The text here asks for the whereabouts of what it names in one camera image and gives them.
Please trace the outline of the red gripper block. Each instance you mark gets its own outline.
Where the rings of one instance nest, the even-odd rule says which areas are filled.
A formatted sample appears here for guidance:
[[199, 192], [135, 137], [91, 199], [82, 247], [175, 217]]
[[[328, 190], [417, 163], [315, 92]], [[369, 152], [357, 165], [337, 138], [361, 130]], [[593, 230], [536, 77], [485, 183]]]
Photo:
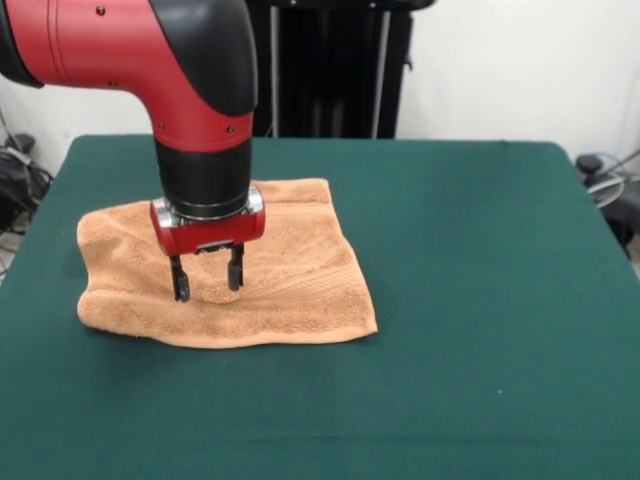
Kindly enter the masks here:
[[265, 230], [265, 201], [257, 186], [251, 186], [246, 205], [239, 213], [216, 220], [189, 220], [178, 215], [165, 198], [150, 203], [150, 218], [161, 251], [169, 257], [176, 302], [190, 300], [189, 278], [181, 255], [231, 247], [227, 265], [228, 288], [244, 285], [245, 243], [259, 239]]

